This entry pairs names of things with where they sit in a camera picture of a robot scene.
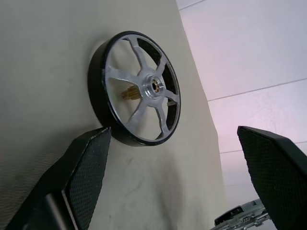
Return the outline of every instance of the wheel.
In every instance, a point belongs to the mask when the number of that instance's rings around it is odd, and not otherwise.
[[[129,43],[140,65],[137,74],[116,68],[110,52],[120,41]],[[148,65],[144,51],[152,58],[156,68]],[[136,109],[124,121],[115,107],[110,80],[128,82],[131,86],[122,92],[123,100],[139,100]],[[164,51],[144,34],[122,32],[102,44],[94,53],[88,71],[88,91],[94,112],[105,127],[111,127],[112,136],[130,146],[155,146],[167,141],[174,133],[180,117],[180,90],[175,71]],[[163,101],[167,99],[167,113]],[[145,110],[154,108],[159,120],[159,132],[153,139],[141,137],[138,129]]]

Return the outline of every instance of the black rubber pad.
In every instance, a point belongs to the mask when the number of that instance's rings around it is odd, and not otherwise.
[[[239,127],[252,183],[279,230],[306,229],[307,157],[289,139]]]
[[[102,187],[111,134],[89,142],[66,191],[79,230],[87,230]]]

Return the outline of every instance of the textured pad surface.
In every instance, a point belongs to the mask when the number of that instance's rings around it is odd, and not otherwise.
[[[85,150],[66,191],[79,230],[87,230],[105,174],[110,132],[93,139]]]
[[[252,183],[276,228],[303,227],[307,181],[292,157],[306,156],[289,139],[271,132],[239,127],[238,135]]]

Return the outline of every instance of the wheel spoke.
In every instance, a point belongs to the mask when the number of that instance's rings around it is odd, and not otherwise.
[[[156,69],[157,73],[162,75],[165,69],[165,65],[167,63],[167,59],[164,55],[161,56],[160,61],[159,61],[159,65]]]
[[[137,86],[139,86],[139,82],[140,82],[140,79],[137,76],[134,76],[120,69],[114,68],[110,65],[106,69],[106,77],[114,78],[114,79],[121,80],[121,81],[127,81]]]
[[[128,39],[130,41],[131,48],[132,48],[133,52],[135,53],[135,55],[136,55],[136,57],[139,61],[141,69],[148,67],[145,55],[144,55],[141,47],[139,46],[137,37],[128,37]]]
[[[171,99],[173,102],[176,102],[177,104],[179,104],[179,95],[174,94],[170,90],[165,90],[165,97],[167,97],[168,99]]]
[[[133,112],[129,121],[126,123],[126,127],[130,130],[130,132],[136,134],[138,130],[139,124],[142,121],[144,113],[146,111],[147,103],[144,100],[141,100],[136,110]]]
[[[166,125],[166,117],[162,108],[162,105],[159,105],[155,108],[157,114],[158,114],[158,118],[159,118],[159,125],[160,125],[160,129],[161,132],[163,134],[163,137],[167,136],[169,133],[168,127]]]

